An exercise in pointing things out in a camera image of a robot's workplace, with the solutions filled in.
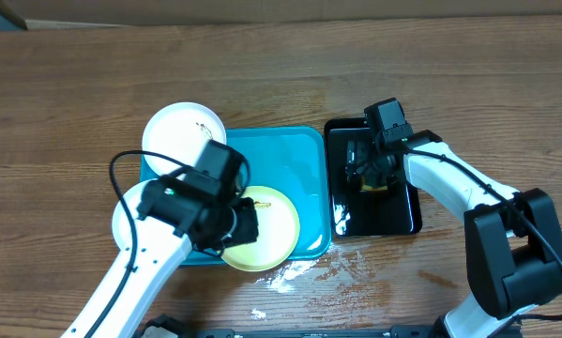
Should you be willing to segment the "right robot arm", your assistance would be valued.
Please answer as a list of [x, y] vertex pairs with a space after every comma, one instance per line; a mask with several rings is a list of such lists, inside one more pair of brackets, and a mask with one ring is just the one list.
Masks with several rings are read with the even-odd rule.
[[361, 128], [328, 142], [338, 235], [415, 234], [418, 191], [463, 223], [470, 293], [428, 336], [499, 337], [525, 320], [562, 321], [562, 230], [546, 192], [485, 176], [430, 131]]

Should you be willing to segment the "yellow green rimmed plate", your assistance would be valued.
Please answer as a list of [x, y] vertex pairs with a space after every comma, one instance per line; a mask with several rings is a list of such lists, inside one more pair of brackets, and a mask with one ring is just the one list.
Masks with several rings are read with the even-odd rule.
[[222, 260], [235, 269], [259, 272], [277, 267], [296, 247], [300, 221], [296, 207], [283, 193], [265, 186], [248, 187], [258, 221], [258, 238], [226, 249]]

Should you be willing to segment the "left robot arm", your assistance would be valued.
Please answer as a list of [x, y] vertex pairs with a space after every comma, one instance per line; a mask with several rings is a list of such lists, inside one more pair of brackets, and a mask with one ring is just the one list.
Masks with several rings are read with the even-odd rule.
[[130, 337], [176, 269], [196, 249], [226, 253], [253, 243], [258, 220], [251, 198], [217, 196], [163, 176], [134, 186], [113, 217], [128, 237], [67, 337]]

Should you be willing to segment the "green yellow sponge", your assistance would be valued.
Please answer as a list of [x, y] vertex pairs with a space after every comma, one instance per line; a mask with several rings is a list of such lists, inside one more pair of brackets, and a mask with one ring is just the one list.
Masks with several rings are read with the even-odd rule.
[[383, 192], [387, 190], [387, 183], [376, 176], [362, 176], [360, 190], [362, 192]]

